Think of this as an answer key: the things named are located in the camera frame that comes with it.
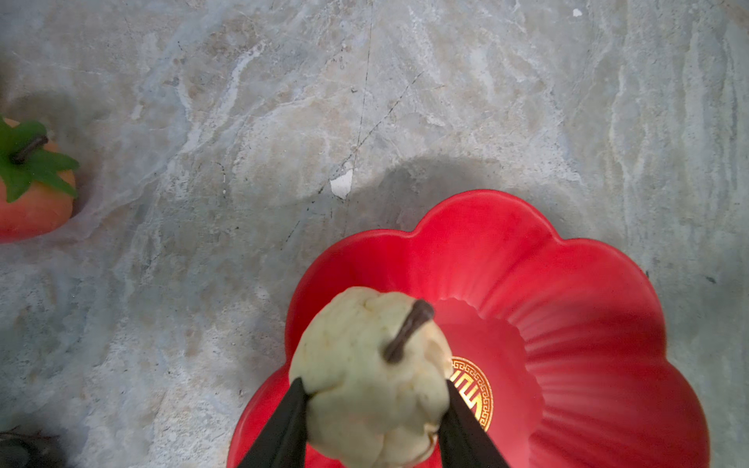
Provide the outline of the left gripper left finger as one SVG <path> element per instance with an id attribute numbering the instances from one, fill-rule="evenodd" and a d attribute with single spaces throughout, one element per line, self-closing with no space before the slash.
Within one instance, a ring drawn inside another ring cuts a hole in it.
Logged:
<path id="1" fill-rule="evenodd" d="M 239 463 L 240 468 L 302 468 L 307 442 L 308 395 L 296 378 Z"/>

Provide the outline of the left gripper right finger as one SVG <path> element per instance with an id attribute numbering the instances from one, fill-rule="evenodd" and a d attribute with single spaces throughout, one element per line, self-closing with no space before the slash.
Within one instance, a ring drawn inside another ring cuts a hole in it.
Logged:
<path id="1" fill-rule="evenodd" d="M 450 407 L 443 416 L 438 443 L 444 468 L 508 468 L 509 464 L 482 428 L 454 384 L 447 381 Z"/>

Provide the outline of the pale cream pear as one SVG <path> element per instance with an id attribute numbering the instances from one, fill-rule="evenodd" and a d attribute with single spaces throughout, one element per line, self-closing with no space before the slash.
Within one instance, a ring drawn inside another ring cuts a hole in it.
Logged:
<path id="1" fill-rule="evenodd" d="M 345 467 L 414 467 L 437 446 L 453 353 L 435 310 L 354 287 L 310 322 L 292 358 L 308 400 L 307 440 Z"/>

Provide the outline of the red flower-shaped fruit bowl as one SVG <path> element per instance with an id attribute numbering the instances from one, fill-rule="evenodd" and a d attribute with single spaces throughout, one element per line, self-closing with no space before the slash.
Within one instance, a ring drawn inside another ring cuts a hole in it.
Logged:
<path id="1" fill-rule="evenodd" d="M 241 416 L 239 463 L 290 388 L 302 334 L 338 294 L 425 300 L 453 353 L 448 380 L 509 467 L 706 467 L 707 423 L 666 358 L 646 274 L 604 243 L 561 238 L 512 195 L 474 190 L 411 232 L 371 230 L 322 253 L 298 283 L 286 361 Z"/>

